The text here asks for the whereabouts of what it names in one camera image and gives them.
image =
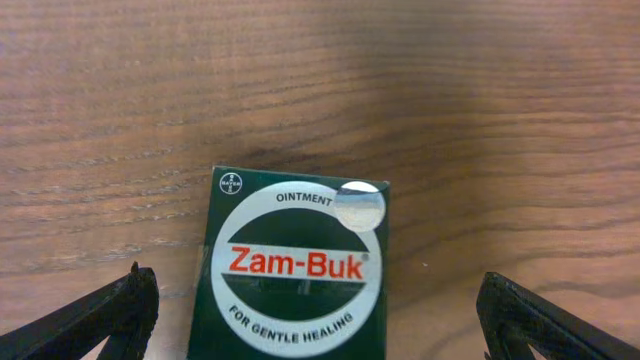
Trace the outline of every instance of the zam-buk box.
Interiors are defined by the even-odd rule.
[[[384,359],[389,183],[213,171],[188,359]]]

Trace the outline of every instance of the black object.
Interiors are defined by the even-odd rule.
[[[490,360],[640,359],[640,350],[582,321],[549,301],[489,272],[476,304]]]
[[[1,359],[80,359],[107,336],[100,360],[142,359],[158,318],[158,285],[138,268],[0,337]]]

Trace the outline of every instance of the transparent round seal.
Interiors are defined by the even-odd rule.
[[[386,212],[384,197],[366,182],[352,181],[340,187],[333,201],[336,217],[353,232],[371,231],[380,225]]]

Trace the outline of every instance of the brown wood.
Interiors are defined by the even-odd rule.
[[[485,271],[640,346],[637,0],[0,9],[0,333],[137,260],[184,358],[229,164],[392,182],[389,359],[482,358]]]

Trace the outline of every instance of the white circle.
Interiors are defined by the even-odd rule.
[[[309,201],[278,202],[276,200],[276,195],[278,193],[292,191],[293,189],[295,189],[296,192],[314,193],[331,199],[335,199],[337,193],[334,189],[324,185],[304,181],[289,181],[265,187],[251,194],[244,199],[225,220],[213,246],[211,258],[211,285],[213,287],[213,294],[216,299],[218,309],[229,327],[236,333],[236,335],[252,347],[270,355],[287,358],[310,357],[325,353],[340,346],[355,335],[373,311],[378,300],[382,284],[382,256],[380,253],[380,244],[378,243],[378,238],[373,231],[365,231],[356,233],[356,235],[369,251],[369,260],[367,261],[368,265],[372,266],[374,271],[371,273],[371,277],[365,283],[360,292],[347,304],[334,312],[319,318],[303,321],[281,320],[264,315],[252,309],[242,301],[242,299],[236,296],[222,277],[222,272],[225,270],[223,264],[228,264],[228,262],[221,261],[221,259],[216,258],[216,250],[223,248],[233,235],[242,227],[264,214],[291,208],[315,210],[329,216],[333,216],[334,218],[336,217],[332,206],[326,206]],[[258,334],[253,333],[251,329],[246,328],[239,321],[235,320],[229,311],[229,309],[234,305],[241,305],[243,307],[243,313],[249,316],[252,323],[258,323],[262,326],[267,326],[272,330],[286,333],[302,334],[313,330],[320,330],[326,327],[327,324],[333,324],[343,318],[345,313],[351,314],[353,320],[350,322],[349,326],[341,329],[340,333],[320,338],[313,342],[300,341],[297,344],[278,343],[260,337]]]
[[[386,213],[380,190],[362,181],[342,185],[336,195],[334,207],[340,223],[356,233],[374,230]]]
[[[242,189],[242,178],[236,173],[226,173],[220,178],[219,185],[223,193],[234,195]]]

